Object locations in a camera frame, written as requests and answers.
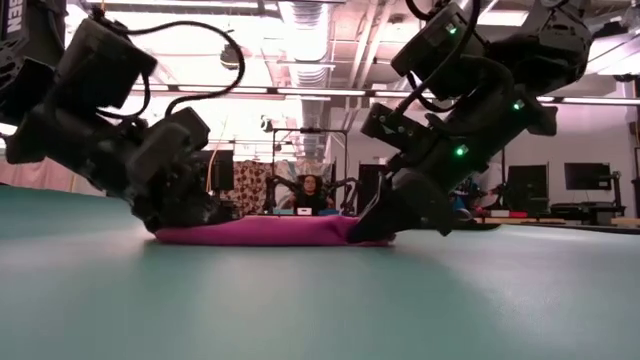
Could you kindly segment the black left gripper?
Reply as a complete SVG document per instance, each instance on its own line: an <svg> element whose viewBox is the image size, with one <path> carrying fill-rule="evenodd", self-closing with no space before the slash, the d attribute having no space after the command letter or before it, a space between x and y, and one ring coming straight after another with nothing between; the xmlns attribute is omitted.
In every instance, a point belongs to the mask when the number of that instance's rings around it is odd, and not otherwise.
<svg viewBox="0 0 640 360"><path fill-rule="evenodd" d="M210 195L198 175L155 174L142 182L132 178L127 164L157 128L140 118L121 126L93 112L39 104L9 136L6 158L11 164L44 158L59 163L97 189L131 202L131 213L151 233L236 220L233 209Z"/></svg>

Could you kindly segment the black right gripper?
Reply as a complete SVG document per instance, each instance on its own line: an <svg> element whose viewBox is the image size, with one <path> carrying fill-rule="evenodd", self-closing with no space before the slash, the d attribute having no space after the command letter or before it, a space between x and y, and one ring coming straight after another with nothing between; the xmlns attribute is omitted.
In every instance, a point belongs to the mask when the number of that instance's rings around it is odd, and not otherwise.
<svg viewBox="0 0 640 360"><path fill-rule="evenodd" d="M410 121L401 133L399 164L393 175L378 174L348 242L386 240L423 221L448 235L454 226L448 194L468 176L485 171L491 158L522 132L554 136L557 112L518 86L508 96L475 94L443 119L429 113L426 125Z"/></svg>

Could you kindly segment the magenta towel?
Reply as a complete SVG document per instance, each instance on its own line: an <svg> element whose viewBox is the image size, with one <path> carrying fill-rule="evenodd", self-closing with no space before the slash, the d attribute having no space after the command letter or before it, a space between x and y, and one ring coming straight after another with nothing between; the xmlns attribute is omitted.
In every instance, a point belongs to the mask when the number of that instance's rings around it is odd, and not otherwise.
<svg viewBox="0 0 640 360"><path fill-rule="evenodd" d="M189 228L164 228L154 236L164 244L202 246L390 246L394 235L348 243L358 219L332 216L247 216L239 220Z"/></svg>

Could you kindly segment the black partition panel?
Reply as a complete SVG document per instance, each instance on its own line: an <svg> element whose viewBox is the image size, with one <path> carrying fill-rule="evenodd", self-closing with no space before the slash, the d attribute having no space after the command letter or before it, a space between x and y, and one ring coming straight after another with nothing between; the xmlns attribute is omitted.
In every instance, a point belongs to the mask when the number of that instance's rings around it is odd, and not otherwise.
<svg viewBox="0 0 640 360"><path fill-rule="evenodd" d="M386 172L386 166L382 164L360 163L358 167L358 180L360 187L357 194L357 214L360 215L367 205L376 196L380 176Z"/></svg>

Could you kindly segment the black computer monitor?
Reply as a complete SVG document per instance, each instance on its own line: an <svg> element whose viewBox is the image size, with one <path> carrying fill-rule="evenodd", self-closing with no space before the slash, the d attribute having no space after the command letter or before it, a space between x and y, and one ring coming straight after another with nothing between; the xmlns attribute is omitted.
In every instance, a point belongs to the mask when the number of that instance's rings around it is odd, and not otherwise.
<svg viewBox="0 0 640 360"><path fill-rule="evenodd" d="M546 165L510 166L504 195L509 209L530 216L546 212L549 205L547 174Z"/></svg>
<svg viewBox="0 0 640 360"><path fill-rule="evenodd" d="M204 184L211 190L234 189L234 152L232 150L206 150L197 153L203 165Z"/></svg>

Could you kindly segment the person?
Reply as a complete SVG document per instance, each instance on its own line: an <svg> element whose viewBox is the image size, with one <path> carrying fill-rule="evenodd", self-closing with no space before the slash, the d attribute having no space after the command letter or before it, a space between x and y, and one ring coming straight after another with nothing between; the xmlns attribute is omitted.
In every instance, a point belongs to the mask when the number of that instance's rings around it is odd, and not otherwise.
<svg viewBox="0 0 640 360"><path fill-rule="evenodd" d="M501 192L501 185L483 190L472 177L467 177L449 193L455 218L471 221L478 217L488 217L493 209L500 207Z"/></svg>
<svg viewBox="0 0 640 360"><path fill-rule="evenodd" d="M299 178L302 190L292 193L289 204L294 210L298 208L310 208L313 215L319 215L321 211L333 209L334 201L322 192L322 179L316 175L303 175Z"/></svg>

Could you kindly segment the floral patterned cloth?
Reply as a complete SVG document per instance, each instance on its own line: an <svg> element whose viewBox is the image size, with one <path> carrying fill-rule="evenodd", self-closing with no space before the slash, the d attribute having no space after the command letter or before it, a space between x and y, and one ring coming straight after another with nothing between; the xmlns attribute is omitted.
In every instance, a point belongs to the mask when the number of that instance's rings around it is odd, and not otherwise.
<svg viewBox="0 0 640 360"><path fill-rule="evenodd" d="M241 215L259 213L266 199L266 180L272 174L271 165L256 161L234 163L234 189L231 198Z"/></svg>

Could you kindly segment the green table mat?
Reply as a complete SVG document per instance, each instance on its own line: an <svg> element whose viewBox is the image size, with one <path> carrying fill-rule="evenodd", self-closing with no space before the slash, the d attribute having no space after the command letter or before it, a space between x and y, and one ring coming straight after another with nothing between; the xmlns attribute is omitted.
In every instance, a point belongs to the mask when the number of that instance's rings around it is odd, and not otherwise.
<svg viewBox="0 0 640 360"><path fill-rule="evenodd" d="M640 235L169 246L117 200L3 187L0 360L640 360Z"/></svg>

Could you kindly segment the distant wooden table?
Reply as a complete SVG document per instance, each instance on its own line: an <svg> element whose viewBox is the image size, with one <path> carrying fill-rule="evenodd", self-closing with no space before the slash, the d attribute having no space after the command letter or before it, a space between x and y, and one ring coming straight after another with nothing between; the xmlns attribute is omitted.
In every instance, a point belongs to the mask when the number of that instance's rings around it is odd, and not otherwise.
<svg viewBox="0 0 640 360"><path fill-rule="evenodd" d="M564 225L564 219L557 218L517 218L517 217L476 217L472 223L509 225Z"/></svg>

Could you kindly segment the long ceiling light strip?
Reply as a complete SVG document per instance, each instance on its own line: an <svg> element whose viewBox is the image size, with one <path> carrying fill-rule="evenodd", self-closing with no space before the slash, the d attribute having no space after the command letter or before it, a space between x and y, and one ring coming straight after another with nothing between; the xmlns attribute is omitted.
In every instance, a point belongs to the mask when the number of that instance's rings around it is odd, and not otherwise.
<svg viewBox="0 0 640 360"><path fill-rule="evenodd" d="M176 94L207 94L222 91L221 86L205 85L174 85L151 84L152 92ZM407 91L387 91L372 89L330 89L330 88L279 88L279 87L236 87L230 91L233 95L250 96L316 96L316 97L358 97L358 98L382 98L404 99L410 95ZM640 107L640 98L614 98L614 97L564 97L564 96L539 96L541 103L565 104L565 105L590 105L590 106L627 106Z"/></svg>

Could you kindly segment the beige curtain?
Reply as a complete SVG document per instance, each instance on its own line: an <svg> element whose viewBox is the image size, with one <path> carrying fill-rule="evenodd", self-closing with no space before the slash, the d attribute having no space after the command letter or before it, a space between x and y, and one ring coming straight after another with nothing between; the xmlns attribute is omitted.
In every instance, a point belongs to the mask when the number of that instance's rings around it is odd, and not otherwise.
<svg viewBox="0 0 640 360"><path fill-rule="evenodd" d="M0 156L0 182L17 187L105 196L103 191L94 188L86 179L51 159L11 165Z"/></svg>

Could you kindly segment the black ceiling dome device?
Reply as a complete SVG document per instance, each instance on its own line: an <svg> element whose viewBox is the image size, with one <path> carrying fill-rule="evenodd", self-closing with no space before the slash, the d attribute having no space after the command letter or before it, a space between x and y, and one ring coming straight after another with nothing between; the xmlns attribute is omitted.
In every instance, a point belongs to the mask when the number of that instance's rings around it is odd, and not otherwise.
<svg viewBox="0 0 640 360"><path fill-rule="evenodd" d="M219 55L221 66L229 71L239 71L245 67L244 54L241 47L226 44Z"/></svg>

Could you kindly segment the black equipment desk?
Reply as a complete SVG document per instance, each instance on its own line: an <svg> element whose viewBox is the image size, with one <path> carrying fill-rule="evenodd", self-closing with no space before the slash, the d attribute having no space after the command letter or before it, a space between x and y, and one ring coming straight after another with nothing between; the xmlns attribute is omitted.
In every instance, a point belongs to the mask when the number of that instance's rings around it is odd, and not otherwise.
<svg viewBox="0 0 640 360"><path fill-rule="evenodd" d="M623 216L626 210L621 200L620 175L619 171L613 171L600 177L613 188L612 202L556 203L550 206L550 214L564 220L580 221L583 225L612 225L613 219Z"/></svg>

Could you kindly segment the ribbed silver air duct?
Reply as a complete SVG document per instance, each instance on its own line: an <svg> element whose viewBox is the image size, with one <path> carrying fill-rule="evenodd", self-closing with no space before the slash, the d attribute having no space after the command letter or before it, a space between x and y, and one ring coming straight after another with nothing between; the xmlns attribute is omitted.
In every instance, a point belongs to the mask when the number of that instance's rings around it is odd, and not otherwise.
<svg viewBox="0 0 640 360"><path fill-rule="evenodd" d="M289 58L297 63L289 68L291 84L300 88L328 86L329 68L322 65L329 48L331 6L315 1L279 2L285 25L284 39ZM301 100L303 128L321 128L323 105L319 100ZM324 158L326 134L302 134L303 156Z"/></svg>

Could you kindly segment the black wall-mounted monitor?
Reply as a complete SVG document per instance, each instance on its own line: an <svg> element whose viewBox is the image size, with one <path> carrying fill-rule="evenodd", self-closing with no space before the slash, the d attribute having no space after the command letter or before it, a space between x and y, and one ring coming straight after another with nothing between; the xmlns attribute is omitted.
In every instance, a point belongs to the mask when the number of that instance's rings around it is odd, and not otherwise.
<svg viewBox="0 0 640 360"><path fill-rule="evenodd" d="M611 190L611 169L608 163L565 163L567 190Z"/></svg>

